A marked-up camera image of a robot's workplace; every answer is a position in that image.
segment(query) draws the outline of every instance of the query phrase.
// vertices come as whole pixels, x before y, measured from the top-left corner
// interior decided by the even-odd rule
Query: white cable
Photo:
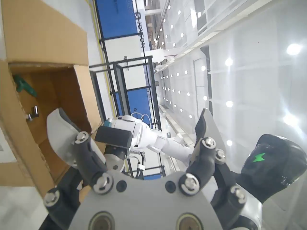
[[[152,123],[151,120],[150,120],[150,118],[149,118],[149,116],[148,116],[148,114],[145,113],[145,114],[143,114],[143,118],[144,118],[144,116],[147,116],[147,117],[148,117],[149,124]]]
[[[139,113],[139,112],[133,112],[133,113],[131,114],[131,116],[132,116],[133,114],[139,114],[139,115],[141,115],[140,120],[141,120],[141,121],[143,121],[143,119],[144,119],[144,115],[143,115],[142,113]]]
[[[131,116],[133,116],[133,114],[139,114],[141,115],[141,118],[140,120],[143,121],[144,120],[144,116],[147,116],[148,117],[148,120],[149,120],[149,124],[152,124],[152,120],[150,119],[150,117],[148,116],[148,114],[142,114],[142,113],[139,113],[139,112],[133,112],[131,113]],[[155,129],[157,129],[157,126],[159,125],[159,122],[158,122],[158,119],[157,118],[154,118],[155,119]]]

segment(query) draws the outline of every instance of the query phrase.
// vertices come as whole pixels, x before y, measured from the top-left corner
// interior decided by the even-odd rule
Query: gray metal plate
[[[76,212],[70,230],[88,229],[91,218],[101,211],[114,217],[117,230],[176,229],[178,218],[186,213],[195,215],[203,229],[222,230],[212,206],[202,192],[195,196],[185,196],[180,192],[178,181],[184,172],[175,172],[157,180],[132,179],[113,170],[108,173],[114,178],[112,190],[105,195],[97,195],[91,190]],[[116,190],[120,180],[127,183],[123,193]],[[176,191],[172,194],[165,189],[167,181],[176,184]]]

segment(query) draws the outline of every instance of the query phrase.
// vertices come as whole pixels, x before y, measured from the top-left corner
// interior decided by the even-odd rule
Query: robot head
[[[263,203],[306,169],[307,156],[301,147],[286,138],[264,134],[245,161],[238,184]]]

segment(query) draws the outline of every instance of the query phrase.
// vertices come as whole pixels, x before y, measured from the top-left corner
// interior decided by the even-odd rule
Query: metal bolt
[[[54,202],[57,199],[56,195],[54,193],[47,193],[45,196],[45,200],[47,203]]]
[[[199,182],[194,175],[192,175],[191,173],[186,173],[185,175],[181,177],[181,180],[182,180],[182,183],[179,180],[179,185],[180,185],[181,191],[185,195],[192,196],[198,193],[199,188],[200,188]]]
[[[48,192],[44,197],[44,204],[46,207],[54,206],[59,200],[59,191],[56,190],[53,192]]]
[[[194,190],[196,187],[196,182],[194,181],[193,178],[187,178],[184,181],[184,185],[189,189],[189,190]]]
[[[203,139],[202,143],[205,147],[207,147],[209,149],[213,149],[216,146],[215,140],[211,137],[207,137],[207,138]]]
[[[224,153],[224,151],[222,151],[222,150],[218,150],[218,151],[216,152],[216,156],[217,156],[217,158],[222,159],[222,158],[225,158],[225,153]]]
[[[225,152],[222,149],[216,149],[215,162],[217,164],[224,164],[226,161]]]
[[[236,190],[236,196],[237,196],[237,198],[240,198],[240,199],[245,198],[245,195],[244,195],[244,193],[242,192],[241,189]]]
[[[83,141],[87,140],[89,137],[89,134],[87,132],[80,132],[78,133],[76,137],[76,144],[81,144]]]
[[[113,187],[113,177],[108,173],[103,173],[96,181],[96,184],[93,186],[95,193],[100,195],[108,193]]]
[[[239,186],[237,186],[237,185],[233,186],[231,188],[230,192],[233,193],[238,198],[238,202],[240,204],[246,203],[245,192]]]
[[[83,141],[85,139],[85,134],[84,133],[79,133],[78,135],[77,135],[77,140],[80,140],[80,141]]]

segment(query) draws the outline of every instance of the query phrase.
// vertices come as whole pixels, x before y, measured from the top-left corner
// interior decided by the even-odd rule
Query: cardboard flap
[[[1,0],[9,62],[88,65],[87,33],[41,0]]]
[[[50,187],[54,186],[54,182],[26,123],[7,62],[0,60],[0,73],[0,118],[11,138],[14,151],[22,155],[22,163],[30,173],[33,183],[44,196]],[[5,175],[6,182],[10,179],[12,183],[15,182],[16,176],[9,172]]]
[[[97,106],[91,75],[89,72],[89,68],[86,66],[75,65],[74,68],[78,78],[83,103],[86,109],[88,121],[91,125],[92,133],[96,131],[99,126],[101,126],[102,121]]]

